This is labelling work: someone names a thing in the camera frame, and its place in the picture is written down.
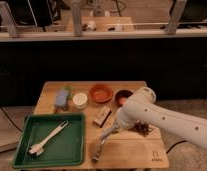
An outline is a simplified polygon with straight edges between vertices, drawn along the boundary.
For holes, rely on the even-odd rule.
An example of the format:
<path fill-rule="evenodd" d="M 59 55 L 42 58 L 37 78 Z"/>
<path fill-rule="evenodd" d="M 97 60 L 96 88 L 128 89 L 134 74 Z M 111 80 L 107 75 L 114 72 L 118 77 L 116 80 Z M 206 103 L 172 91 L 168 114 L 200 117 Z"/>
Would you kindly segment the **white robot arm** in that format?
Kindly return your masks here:
<path fill-rule="evenodd" d="M 137 121 L 142 121 L 207 150 L 207 119 L 168 110 L 157 106 L 155 102 L 155 92 L 149 87 L 141 87 L 117 110 L 117 124 L 129 129 Z"/>

